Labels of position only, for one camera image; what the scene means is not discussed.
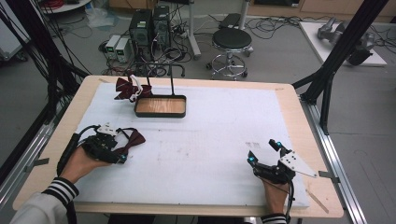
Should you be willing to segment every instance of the whiteboard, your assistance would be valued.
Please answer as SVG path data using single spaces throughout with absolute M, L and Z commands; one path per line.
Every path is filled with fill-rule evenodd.
M 155 94 L 170 87 L 154 86 Z M 134 104 L 116 101 L 115 84 L 101 84 L 78 132 L 110 122 L 134 127 L 147 142 L 132 147 L 124 164 L 101 167 L 77 182 L 77 202 L 201 205 L 265 205 L 262 182 L 247 163 L 250 150 L 260 162 L 276 164 L 269 139 L 290 146 L 274 91 L 175 87 L 187 97 L 183 119 L 138 118 Z M 294 206 L 309 205 L 304 183 L 294 178 Z
M 309 43 L 314 49 L 315 53 L 319 56 L 320 60 L 324 63 L 327 57 L 329 57 L 330 52 L 332 52 L 333 45 L 326 39 L 318 39 L 318 29 L 322 27 L 324 23 L 317 22 L 300 22 L 300 26 L 304 32 L 304 35 L 308 38 Z M 338 26 L 338 23 L 334 24 L 333 30 Z M 359 66 L 385 66 L 387 63 L 379 56 L 375 50 L 371 49 L 372 56 L 367 58 L 363 63 Z

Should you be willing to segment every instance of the tray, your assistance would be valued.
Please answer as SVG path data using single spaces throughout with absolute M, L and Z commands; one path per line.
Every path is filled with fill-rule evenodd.
M 169 66 L 172 94 L 159 95 L 151 93 L 149 97 L 137 98 L 134 103 L 134 112 L 139 118 L 184 118 L 186 116 L 187 97 L 185 95 L 175 95 L 172 66 L 181 67 L 183 75 L 184 67 L 180 64 L 170 63 L 161 63 L 161 65 Z M 147 82 L 150 85 L 149 76 L 147 76 Z

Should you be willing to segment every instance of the computer tower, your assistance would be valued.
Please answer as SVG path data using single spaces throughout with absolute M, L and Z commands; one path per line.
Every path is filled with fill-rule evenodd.
M 129 26 L 131 40 L 138 47 L 149 47 L 153 40 L 154 29 L 151 9 L 137 9 Z
M 157 45 L 163 49 L 170 48 L 169 6 L 156 6 L 153 14 L 154 35 L 157 36 Z

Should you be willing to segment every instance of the metal frame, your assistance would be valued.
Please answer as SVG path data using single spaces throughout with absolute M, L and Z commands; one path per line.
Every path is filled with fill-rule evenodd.
M 332 80 L 344 60 L 347 59 L 353 51 L 355 51 L 355 47 L 361 40 L 361 37 L 366 33 L 367 29 L 387 2 L 388 0 L 363 1 L 361 7 L 358 9 L 352 21 L 343 32 L 343 35 L 332 49 L 329 57 L 319 70 L 316 73 L 292 84 L 294 89 L 297 89 L 311 82 L 308 90 L 301 95 L 302 100 L 311 105 L 315 105 L 317 103 L 318 97 L 323 92 L 323 101 L 320 112 L 320 127 L 326 134 L 329 134 L 327 124 L 330 109 L 330 98 L 332 94 Z
M 48 143 L 50 137 L 56 128 L 56 120 L 58 118 L 52 119 L 49 124 L 43 124 L 29 147 L 26 148 L 24 153 L 18 162 L 14 165 L 14 168 L 11 170 L 5 181 L 0 187 L 0 210 L 8 202 L 10 196 L 16 189 L 16 187 L 21 183 L 26 174 L 30 173 L 31 169 L 35 165 L 35 160 L 40 155 L 43 147 Z
M 312 122 L 314 123 L 314 126 L 318 132 L 318 139 L 320 140 L 323 152 L 326 155 L 327 163 L 331 168 L 332 174 L 334 177 L 338 177 L 340 180 L 340 183 L 336 183 L 335 185 L 339 189 L 339 192 L 344 199 L 345 207 L 352 222 L 356 224 L 367 223 L 366 218 L 361 210 L 361 206 L 359 205 L 358 199 L 356 198 L 355 193 L 349 184 L 347 174 L 340 161 L 340 158 L 338 157 L 337 151 L 335 150 L 334 144 L 332 143 L 332 139 L 320 127 L 320 112 L 317 106 L 310 105 L 308 103 L 306 103 L 306 106 L 311 115 Z

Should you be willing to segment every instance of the black and white striped sleeve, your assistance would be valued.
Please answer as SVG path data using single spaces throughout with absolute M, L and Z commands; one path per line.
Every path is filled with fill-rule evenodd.
M 284 214 L 271 214 L 262 217 L 262 224 L 286 224 L 286 216 Z
M 70 203 L 79 194 L 76 186 L 67 179 L 61 177 L 55 177 L 43 193 L 54 196 L 61 201 L 64 206 Z

